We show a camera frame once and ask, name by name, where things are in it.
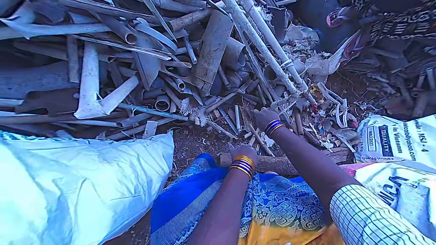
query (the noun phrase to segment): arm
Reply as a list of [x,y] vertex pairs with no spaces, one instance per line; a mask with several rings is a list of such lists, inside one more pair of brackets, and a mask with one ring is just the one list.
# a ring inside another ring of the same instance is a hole
[[[279,119],[277,113],[263,109],[255,111],[257,125],[265,129],[269,122]],[[343,186],[361,185],[330,158],[292,133],[286,127],[275,130],[271,138],[280,146],[292,165],[317,194],[326,211],[333,195]]]
[[[245,155],[255,164],[258,162],[256,151],[252,147],[237,146],[236,149],[230,147],[230,152],[232,159],[238,155]],[[238,243],[242,205],[248,182],[248,175],[241,170],[229,171],[189,237],[187,245],[236,245]]]

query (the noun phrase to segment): wrist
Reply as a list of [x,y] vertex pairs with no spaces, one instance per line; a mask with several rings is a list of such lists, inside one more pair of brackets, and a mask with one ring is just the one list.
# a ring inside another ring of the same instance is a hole
[[235,157],[232,164],[230,165],[230,170],[236,169],[245,173],[249,179],[253,178],[254,175],[254,162],[248,156],[239,155]]
[[273,140],[274,138],[283,135],[285,132],[290,132],[290,131],[286,127],[279,127],[274,132],[272,132],[268,137]]
[[271,138],[272,134],[279,128],[284,127],[285,125],[280,120],[273,120],[265,127],[265,134]]

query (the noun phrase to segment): gold bangle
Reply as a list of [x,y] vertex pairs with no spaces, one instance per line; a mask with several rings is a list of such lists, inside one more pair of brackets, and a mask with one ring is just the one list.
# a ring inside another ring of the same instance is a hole
[[243,169],[243,168],[241,168],[239,166],[235,166],[235,165],[230,167],[230,169],[232,169],[232,168],[237,168],[237,169],[241,170],[242,172],[246,173],[248,175],[248,177],[250,178],[250,180],[251,180],[252,176],[245,169]]
[[269,133],[269,135],[272,135],[273,132],[274,132],[276,129],[280,128],[281,126],[285,126],[285,125],[284,125],[284,124],[280,124],[280,125],[278,125],[278,126],[275,127],[273,130],[271,130],[271,132]]
[[232,163],[232,165],[233,165],[233,164],[235,164],[235,165],[236,165],[236,164],[242,165],[242,166],[248,168],[248,169],[251,171],[251,173],[254,173],[254,168],[253,168],[253,166],[252,166],[251,164],[249,164],[249,163],[243,161],[243,160],[234,160],[233,163]]
[[240,156],[235,157],[235,160],[245,160],[245,161],[247,161],[249,164],[251,164],[252,166],[254,166],[254,161],[253,161],[251,158],[247,157],[247,156],[240,155]]

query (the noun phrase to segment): yellow fabric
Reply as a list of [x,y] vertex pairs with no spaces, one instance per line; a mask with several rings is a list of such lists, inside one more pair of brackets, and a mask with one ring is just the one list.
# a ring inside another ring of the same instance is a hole
[[238,245],[345,245],[335,224],[319,231],[303,231],[286,227],[266,227],[252,220],[247,236]]

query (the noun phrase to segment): bangle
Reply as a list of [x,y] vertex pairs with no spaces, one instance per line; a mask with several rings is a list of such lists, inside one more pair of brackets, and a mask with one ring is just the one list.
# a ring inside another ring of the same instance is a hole
[[265,132],[266,136],[271,137],[273,132],[282,126],[285,126],[285,125],[281,121],[273,120],[270,123],[268,123],[268,126],[266,126],[264,132]]
[[247,156],[237,156],[233,160],[232,164],[230,165],[230,169],[237,168],[241,170],[242,172],[246,173],[248,177],[253,178],[254,175],[254,162],[251,158]]

